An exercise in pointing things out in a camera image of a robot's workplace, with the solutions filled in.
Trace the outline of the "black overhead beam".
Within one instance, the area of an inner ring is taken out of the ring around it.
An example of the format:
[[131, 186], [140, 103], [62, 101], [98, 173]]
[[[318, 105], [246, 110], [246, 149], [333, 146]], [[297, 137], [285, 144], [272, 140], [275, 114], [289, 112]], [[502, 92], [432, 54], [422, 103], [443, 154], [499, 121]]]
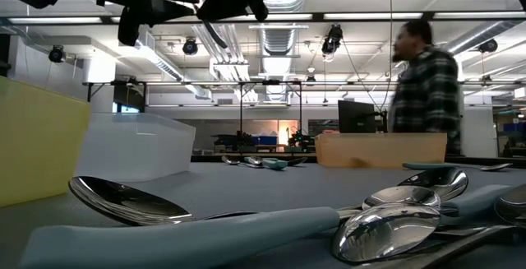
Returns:
[[[518, 11], [474, 11], [474, 12], [518, 12]], [[329, 22], [343, 22], [343, 23], [350, 23], [350, 22], [395, 22], [395, 21], [410, 21], [414, 19], [406, 19], [406, 20], [326, 20], [324, 18], [324, 15], [327, 13], [324, 12], [295, 12], [295, 13], [309, 13], [312, 14], [312, 19], [309, 21], [267, 21], [267, 23], [329, 23]], [[330, 12], [330, 13], [375, 13], [375, 12]], [[417, 19], [426, 19], [429, 21], [506, 21], [506, 20], [525, 20], [526, 19], [496, 19], [492, 18], [489, 20], [483, 20], [483, 19], [436, 19], [435, 14], [437, 12], [422, 12], [422, 16]], [[99, 17], [102, 21], [99, 24], [36, 24], [36, 25], [17, 25], [12, 24], [8, 18], [29, 18], [29, 17], [88, 17], [88, 16], [16, 16], [16, 17], [8, 17], [8, 16], [0, 16], [0, 26], [92, 26], [92, 25], [116, 25], [120, 21], [120, 16], [90, 16], [90, 17]]]

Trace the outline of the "white ceiling pipes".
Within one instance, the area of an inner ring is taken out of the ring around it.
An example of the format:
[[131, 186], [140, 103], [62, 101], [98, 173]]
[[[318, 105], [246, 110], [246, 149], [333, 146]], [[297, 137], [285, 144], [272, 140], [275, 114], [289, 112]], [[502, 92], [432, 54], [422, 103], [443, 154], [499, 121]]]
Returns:
[[244, 58], [234, 24], [211, 25], [214, 34], [204, 23], [191, 26], [200, 45], [209, 55], [209, 70], [221, 81], [248, 81], [248, 61]]

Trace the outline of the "dark blue table mat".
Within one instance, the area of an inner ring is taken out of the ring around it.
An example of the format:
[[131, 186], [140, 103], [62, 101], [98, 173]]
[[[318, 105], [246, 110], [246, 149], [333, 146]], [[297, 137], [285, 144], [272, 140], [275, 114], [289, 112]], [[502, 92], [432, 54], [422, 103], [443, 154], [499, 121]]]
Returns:
[[[368, 195], [411, 176], [400, 169], [338, 169], [304, 164], [284, 172], [221, 163], [194, 163], [189, 171], [134, 183], [183, 206], [197, 217], [231, 211], [277, 211], [356, 205]], [[45, 225], [116, 227], [70, 193], [0, 207], [0, 269], [16, 269], [31, 231]], [[231, 263], [224, 269], [350, 269], [329, 253], [330, 233]], [[444, 269], [526, 269], [526, 241], [487, 244]]]

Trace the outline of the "clear plastic bin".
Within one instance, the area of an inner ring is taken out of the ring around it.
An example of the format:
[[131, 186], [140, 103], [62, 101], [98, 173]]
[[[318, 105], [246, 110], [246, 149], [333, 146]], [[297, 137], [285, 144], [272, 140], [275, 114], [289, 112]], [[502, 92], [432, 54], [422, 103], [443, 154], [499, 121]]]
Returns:
[[75, 175], [130, 183], [186, 172], [195, 134], [155, 114], [93, 113]]

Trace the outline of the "white LED light bar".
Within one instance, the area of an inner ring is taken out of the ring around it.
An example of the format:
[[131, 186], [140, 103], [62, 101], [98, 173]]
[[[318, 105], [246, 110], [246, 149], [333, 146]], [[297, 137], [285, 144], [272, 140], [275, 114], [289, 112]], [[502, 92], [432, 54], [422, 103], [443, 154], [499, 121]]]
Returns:
[[406, 20], [417, 19], [422, 16], [421, 12], [375, 12], [375, 13], [327, 13], [326, 20]]
[[36, 24], [99, 24], [102, 21], [99, 17], [29, 17], [29, 18], [8, 18], [12, 24], [17, 25], [36, 25]]
[[[269, 14], [264, 21], [309, 21], [312, 19], [312, 14], [309, 13], [284, 13], [284, 14]], [[227, 21], [257, 21], [256, 16], [249, 14], [246, 16], [235, 16], [227, 18]]]
[[436, 19], [526, 19], [526, 12], [437, 12]]

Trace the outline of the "black background monitor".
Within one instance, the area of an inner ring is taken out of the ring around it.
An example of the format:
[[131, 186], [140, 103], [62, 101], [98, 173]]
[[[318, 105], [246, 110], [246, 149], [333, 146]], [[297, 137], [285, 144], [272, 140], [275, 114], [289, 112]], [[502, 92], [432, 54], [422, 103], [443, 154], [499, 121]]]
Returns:
[[375, 133], [375, 110], [372, 104], [338, 101], [340, 133]]

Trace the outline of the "orange plastic bin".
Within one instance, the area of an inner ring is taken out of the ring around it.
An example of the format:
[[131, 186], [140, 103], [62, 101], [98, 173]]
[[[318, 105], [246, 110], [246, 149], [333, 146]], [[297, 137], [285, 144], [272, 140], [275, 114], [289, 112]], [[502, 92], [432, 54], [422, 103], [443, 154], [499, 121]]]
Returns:
[[317, 163], [335, 168], [399, 169], [404, 163], [442, 163], [444, 133], [330, 133], [315, 137]]

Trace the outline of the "person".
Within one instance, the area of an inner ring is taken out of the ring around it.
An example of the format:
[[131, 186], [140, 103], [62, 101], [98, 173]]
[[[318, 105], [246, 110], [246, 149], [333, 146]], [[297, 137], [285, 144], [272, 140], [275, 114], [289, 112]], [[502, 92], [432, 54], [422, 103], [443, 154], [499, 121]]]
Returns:
[[461, 154], [458, 64], [452, 53], [433, 44], [428, 21], [405, 23], [394, 42], [395, 62], [408, 66], [399, 74], [389, 109], [395, 133], [444, 133], [445, 153]]

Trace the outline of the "white rectangular ceiling duct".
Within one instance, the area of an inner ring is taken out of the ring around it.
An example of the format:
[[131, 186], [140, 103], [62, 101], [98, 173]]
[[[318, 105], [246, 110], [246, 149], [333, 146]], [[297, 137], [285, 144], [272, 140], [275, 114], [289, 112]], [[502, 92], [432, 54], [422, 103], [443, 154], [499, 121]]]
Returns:
[[135, 49], [135, 54], [139, 58], [143, 58], [152, 63], [172, 81], [184, 86], [197, 99], [212, 99], [212, 92], [209, 89], [193, 85], [191, 83], [192, 79], [187, 79], [179, 67], [168, 60], [162, 53], [155, 50], [155, 37], [148, 26], [139, 26], [139, 36], [133, 48]]

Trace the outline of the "black background station frame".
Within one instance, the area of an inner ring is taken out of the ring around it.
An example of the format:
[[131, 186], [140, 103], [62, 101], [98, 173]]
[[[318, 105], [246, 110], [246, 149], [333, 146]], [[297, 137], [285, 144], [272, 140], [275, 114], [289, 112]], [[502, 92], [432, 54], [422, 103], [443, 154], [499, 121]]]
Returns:
[[395, 90], [393, 81], [111, 81], [85, 82], [88, 88], [87, 99], [106, 86], [142, 88], [142, 106], [150, 107], [150, 91], [160, 88], [183, 87], [194, 94], [198, 100], [208, 100], [210, 107], [219, 107], [213, 99], [215, 89], [228, 90], [239, 94], [238, 101], [231, 107], [244, 109], [286, 109], [296, 107], [298, 117], [303, 119], [306, 107], [330, 107], [329, 96], [368, 98], [376, 109], [386, 106], [390, 93]]

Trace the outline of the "dark wall screen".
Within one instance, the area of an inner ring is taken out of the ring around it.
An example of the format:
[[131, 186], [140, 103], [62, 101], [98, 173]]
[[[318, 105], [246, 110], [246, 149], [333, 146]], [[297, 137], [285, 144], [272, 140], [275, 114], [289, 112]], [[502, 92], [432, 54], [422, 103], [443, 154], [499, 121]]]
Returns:
[[145, 96], [143, 86], [115, 86], [113, 88], [113, 101], [122, 106], [138, 109], [145, 112]]

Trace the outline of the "black aluminium table frame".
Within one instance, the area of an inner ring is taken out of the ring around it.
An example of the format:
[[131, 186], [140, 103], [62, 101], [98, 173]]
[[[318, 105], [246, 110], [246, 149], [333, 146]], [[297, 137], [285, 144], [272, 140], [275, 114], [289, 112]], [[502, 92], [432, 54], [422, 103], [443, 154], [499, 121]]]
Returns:
[[[222, 155], [193, 155], [191, 157], [192, 163], [219, 163]], [[293, 160], [299, 157], [307, 157], [308, 163], [316, 163], [317, 158], [314, 155], [270, 155], [271, 158], [278, 158], [281, 160]], [[499, 165], [504, 163], [511, 163], [515, 168], [525, 169], [526, 159], [520, 158], [477, 158], [477, 157], [462, 157], [462, 156], [446, 156], [446, 163], [462, 164], [462, 165]]]

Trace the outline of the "large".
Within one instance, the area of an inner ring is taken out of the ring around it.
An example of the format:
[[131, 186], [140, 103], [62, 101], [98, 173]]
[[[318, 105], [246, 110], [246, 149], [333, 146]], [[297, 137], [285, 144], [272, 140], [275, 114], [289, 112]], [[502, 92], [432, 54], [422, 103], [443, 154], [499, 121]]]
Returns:
[[106, 179], [75, 176], [69, 180], [68, 187], [90, 209], [125, 225], [181, 224], [197, 220], [174, 202]]

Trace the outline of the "slanted silver ventilation duct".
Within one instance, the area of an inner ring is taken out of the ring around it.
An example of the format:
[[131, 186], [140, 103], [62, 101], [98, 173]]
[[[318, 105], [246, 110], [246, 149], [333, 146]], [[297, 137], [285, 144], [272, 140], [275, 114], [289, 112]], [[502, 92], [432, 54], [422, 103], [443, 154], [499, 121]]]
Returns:
[[443, 44], [441, 48], [456, 56], [493, 39], [523, 22], [524, 20], [488, 21]]

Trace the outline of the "background storage shelf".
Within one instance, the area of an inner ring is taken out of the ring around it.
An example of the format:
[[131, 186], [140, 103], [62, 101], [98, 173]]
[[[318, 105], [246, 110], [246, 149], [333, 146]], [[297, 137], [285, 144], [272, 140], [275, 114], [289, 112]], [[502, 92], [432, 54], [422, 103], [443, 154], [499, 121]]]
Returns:
[[526, 158], [526, 108], [494, 112], [498, 156]]

